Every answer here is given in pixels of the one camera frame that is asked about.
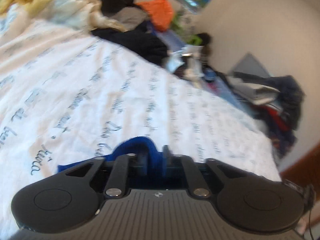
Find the blue knit sweater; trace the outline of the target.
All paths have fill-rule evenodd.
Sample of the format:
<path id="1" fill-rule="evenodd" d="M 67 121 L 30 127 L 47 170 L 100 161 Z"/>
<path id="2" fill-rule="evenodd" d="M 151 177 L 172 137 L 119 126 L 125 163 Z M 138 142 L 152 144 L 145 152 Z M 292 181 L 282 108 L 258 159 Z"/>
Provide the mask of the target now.
<path id="1" fill-rule="evenodd" d="M 98 178 L 109 177 L 117 158 L 135 154 L 136 159 L 131 161 L 130 169 L 140 176 L 166 176 L 167 158 L 159 152 L 154 142 L 147 137 L 134 137 L 119 144 L 112 153 L 103 155 L 103 164 L 95 175 Z"/>

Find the dark clothes heap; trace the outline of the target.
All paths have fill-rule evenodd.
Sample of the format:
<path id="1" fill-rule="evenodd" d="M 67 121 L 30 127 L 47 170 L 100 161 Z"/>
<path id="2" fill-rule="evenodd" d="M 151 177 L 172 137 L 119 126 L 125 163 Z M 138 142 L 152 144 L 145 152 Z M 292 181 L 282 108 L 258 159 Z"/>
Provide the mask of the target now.
<path id="1" fill-rule="evenodd" d="M 260 77 L 234 72 L 226 80 L 232 91 L 257 113 L 267 126 L 278 159 L 283 159 L 295 145 L 302 115 L 304 92 L 291 75 Z"/>

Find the white script-print bed sheet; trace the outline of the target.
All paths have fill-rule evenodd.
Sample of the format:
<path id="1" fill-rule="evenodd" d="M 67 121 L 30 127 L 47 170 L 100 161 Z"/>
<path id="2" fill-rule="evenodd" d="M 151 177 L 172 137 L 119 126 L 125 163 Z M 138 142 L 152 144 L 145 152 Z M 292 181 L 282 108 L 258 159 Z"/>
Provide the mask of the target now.
<path id="1" fill-rule="evenodd" d="M 214 158 L 280 179 L 270 140 L 222 98 L 19 6 L 1 17 L 1 239 L 18 229 L 10 208 L 17 191 L 138 136 L 196 162 Z"/>

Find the grey laptop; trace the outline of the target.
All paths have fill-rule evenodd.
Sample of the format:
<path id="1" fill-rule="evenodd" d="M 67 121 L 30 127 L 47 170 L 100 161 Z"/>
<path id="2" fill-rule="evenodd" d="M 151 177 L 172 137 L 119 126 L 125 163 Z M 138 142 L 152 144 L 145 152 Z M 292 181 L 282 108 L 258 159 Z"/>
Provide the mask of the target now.
<path id="1" fill-rule="evenodd" d="M 234 72 L 241 72 L 245 74 L 256 75 L 259 77 L 270 77 L 270 73 L 267 69 L 254 57 L 251 53 L 247 53 L 243 56 L 228 72 L 229 75 L 233 75 Z"/>

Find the green plastic stool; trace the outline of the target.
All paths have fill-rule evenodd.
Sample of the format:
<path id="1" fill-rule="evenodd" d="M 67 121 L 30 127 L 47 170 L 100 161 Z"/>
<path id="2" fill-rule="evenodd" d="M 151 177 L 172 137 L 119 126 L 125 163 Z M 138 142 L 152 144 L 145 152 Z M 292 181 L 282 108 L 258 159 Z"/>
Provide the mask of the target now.
<path id="1" fill-rule="evenodd" d="M 189 11 L 178 11 L 171 22 L 171 29 L 186 44 L 199 46 L 202 43 L 196 35 L 197 15 Z"/>

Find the orange cloth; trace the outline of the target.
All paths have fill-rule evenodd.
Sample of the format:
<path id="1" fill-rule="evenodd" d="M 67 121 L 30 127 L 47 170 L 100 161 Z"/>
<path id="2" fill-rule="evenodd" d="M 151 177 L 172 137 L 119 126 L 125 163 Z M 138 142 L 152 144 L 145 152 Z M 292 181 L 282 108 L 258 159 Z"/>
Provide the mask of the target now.
<path id="1" fill-rule="evenodd" d="M 174 10 L 168 0 L 150 0 L 136 3 L 148 13 L 151 23 L 157 31 L 165 32 L 169 29 Z"/>

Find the black garment pile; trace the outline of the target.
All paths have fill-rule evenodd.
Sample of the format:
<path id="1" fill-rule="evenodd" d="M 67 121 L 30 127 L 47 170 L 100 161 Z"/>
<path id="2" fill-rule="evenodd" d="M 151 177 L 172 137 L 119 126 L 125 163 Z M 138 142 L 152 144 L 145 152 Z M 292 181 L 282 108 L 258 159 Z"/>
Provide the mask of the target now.
<path id="1" fill-rule="evenodd" d="M 114 27 L 97 28 L 92 35 L 119 44 L 138 54 L 146 61 L 158 66 L 168 57 L 168 48 L 149 29 L 150 17 L 135 0 L 101 0 L 101 11 L 104 16 L 116 20 L 127 31 L 122 32 Z"/>

